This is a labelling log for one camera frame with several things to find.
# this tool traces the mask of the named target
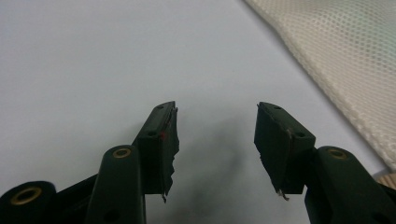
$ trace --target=white surface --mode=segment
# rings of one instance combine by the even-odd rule
[[[259,101],[317,137],[385,165],[242,1],[34,1],[0,5],[0,193],[57,190],[132,143],[175,100],[180,152],[168,203],[148,223],[308,223],[304,196],[279,198],[253,144]]]
[[[396,171],[396,1],[247,1]]]

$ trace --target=white mesh fabric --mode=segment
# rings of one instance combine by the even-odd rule
[[[247,2],[396,170],[396,1]]]

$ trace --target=gray table surface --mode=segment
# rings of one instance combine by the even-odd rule
[[[65,189],[132,143],[175,100],[180,152],[168,203],[148,223],[309,223],[304,196],[278,197],[253,144],[260,101],[281,105],[317,146],[386,172],[276,32],[243,1],[0,3],[0,194]]]

